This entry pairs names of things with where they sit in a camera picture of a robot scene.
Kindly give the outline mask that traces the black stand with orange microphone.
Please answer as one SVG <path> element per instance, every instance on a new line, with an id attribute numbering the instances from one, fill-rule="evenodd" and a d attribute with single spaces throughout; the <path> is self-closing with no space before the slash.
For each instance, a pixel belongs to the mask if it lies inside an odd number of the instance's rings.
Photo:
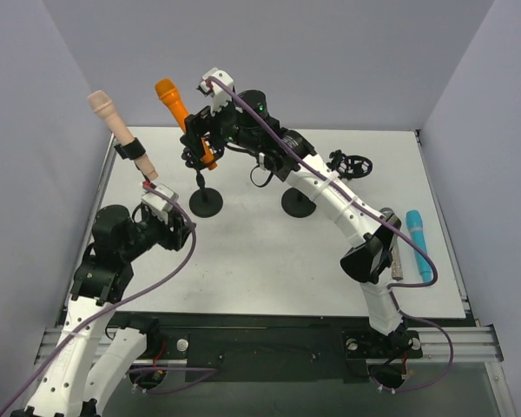
<path id="1" fill-rule="evenodd" d="M 223 207 L 221 193 L 217 189 L 208 187 L 204 175 L 201 173 L 204 169 L 215 169 L 219 156 L 222 154 L 218 149 L 211 149 L 209 139 L 209 133 L 201 139 L 205 152 L 201 159 L 197 160 L 189 148 L 185 148 L 181 154 L 181 159 L 185 162 L 186 167 L 195 171 L 195 182 L 198 189 L 189 197 L 188 205 L 191 212 L 200 218 L 213 217 Z"/>

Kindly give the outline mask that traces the orange microphone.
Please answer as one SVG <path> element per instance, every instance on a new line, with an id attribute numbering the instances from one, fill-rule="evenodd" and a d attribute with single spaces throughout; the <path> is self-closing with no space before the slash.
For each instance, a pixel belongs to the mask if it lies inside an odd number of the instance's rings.
<path id="1" fill-rule="evenodd" d="M 170 79 L 164 78 L 155 84 L 155 92 L 159 100 L 169 109 L 183 133 L 186 134 L 187 126 L 185 120 L 189 116 L 189 113 L 181 99 L 177 87 Z M 201 146 L 201 151 L 197 158 L 199 158 L 209 170 L 215 169 L 217 164 L 214 161 L 214 155 L 205 140 L 203 138 L 194 139 L 194 144 Z"/>

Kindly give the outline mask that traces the black round base clip stand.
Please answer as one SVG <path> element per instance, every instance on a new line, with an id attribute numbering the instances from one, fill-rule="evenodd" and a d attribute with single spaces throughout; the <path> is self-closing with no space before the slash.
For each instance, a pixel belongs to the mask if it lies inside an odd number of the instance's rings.
<path id="1" fill-rule="evenodd" d="M 283 193 L 280 204 L 284 212 L 293 218 L 306 218 L 316 209 L 316 205 L 295 188 L 290 188 Z"/>

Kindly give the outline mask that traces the black tripod shock mount stand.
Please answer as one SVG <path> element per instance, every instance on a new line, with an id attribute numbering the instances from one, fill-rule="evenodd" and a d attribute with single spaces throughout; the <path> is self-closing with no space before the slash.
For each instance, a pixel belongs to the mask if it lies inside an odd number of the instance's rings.
<path id="1" fill-rule="evenodd" d="M 329 154 L 327 167 L 339 174 L 339 179 L 351 181 L 370 175 L 373 171 L 373 162 L 364 156 L 346 155 L 340 149 Z"/>

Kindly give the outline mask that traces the cyan microphone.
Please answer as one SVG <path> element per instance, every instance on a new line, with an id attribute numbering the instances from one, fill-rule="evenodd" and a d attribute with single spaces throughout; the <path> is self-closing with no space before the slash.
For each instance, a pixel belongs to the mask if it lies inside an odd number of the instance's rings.
<path id="1" fill-rule="evenodd" d="M 412 241 L 425 253 L 427 253 L 425 236 L 424 236 L 424 225 L 423 220 L 418 210 L 409 210 L 406 213 L 406 225 L 411 236 Z M 419 251 L 415 250 L 415 259 L 418 266 L 418 271 L 421 276 L 423 283 L 429 283 L 432 281 L 433 273 L 429 263 L 420 254 Z"/>

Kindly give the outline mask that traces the silver glitter microphone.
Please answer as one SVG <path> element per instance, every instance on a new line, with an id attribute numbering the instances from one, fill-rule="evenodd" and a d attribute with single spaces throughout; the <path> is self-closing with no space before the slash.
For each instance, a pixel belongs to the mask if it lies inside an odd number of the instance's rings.
<path id="1" fill-rule="evenodd" d="M 384 207 L 380 210 L 380 212 L 385 216 L 388 217 L 391 214 L 394 213 L 394 211 L 391 208 Z M 395 243 L 394 246 L 391 249 L 391 277 L 395 281 L 403 281 L 404 280 L 404 274 L 401 264 L 401 258 L 400 258 L 400 252 L 399 252 L 399 246 L 398 243 Z"/>

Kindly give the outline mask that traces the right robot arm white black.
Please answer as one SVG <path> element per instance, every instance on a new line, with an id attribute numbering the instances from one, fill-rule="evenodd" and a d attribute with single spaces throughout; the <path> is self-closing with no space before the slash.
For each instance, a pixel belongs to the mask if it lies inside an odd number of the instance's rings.
<path id="1" fill-rule="evenodd" d="M 397 350 L 402 343 L 397 329 L 401 318 L 388 288 L 390 280 L 381 274 L 392 264 L 400 219 L 359 199 L 343 183 L 343 174 L 329 167 L 302 134 L 283 127 L 269 114 L 266 96 L 259 90 L 228 96 L 195 114 L 184 111 L 175 119 L 183 130 L 188 166 L 213 169 L 228 146 L 234 145 L 337 226 L 350 245 L 340 266 L 363 291 L 374 329 L 372 348 L 381 355 Z"/>

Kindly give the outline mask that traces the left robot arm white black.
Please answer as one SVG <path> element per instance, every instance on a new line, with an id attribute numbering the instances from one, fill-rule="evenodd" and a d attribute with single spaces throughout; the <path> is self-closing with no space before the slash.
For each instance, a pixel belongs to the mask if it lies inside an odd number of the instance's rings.
<path id="1" fill-rule="evenodd" d="M 137 318 L 119 328 L 109 347 L 96 355 L 115 313 L 126 302 L 134 276 L 132 263 L 154 246 L 179 251 L 194 241 L 189 216 L 170 204 L 155 215 L 150 203 L 138 207 L 136 222 L 118 204 L 101 208 L 74 275 L 62 334 L 55 350 L 34 373 L 42 381 L 27 404 L 13 416 L 99 416 L 132 363 L 157 354 L 162 341 L 154 319 Z"/>

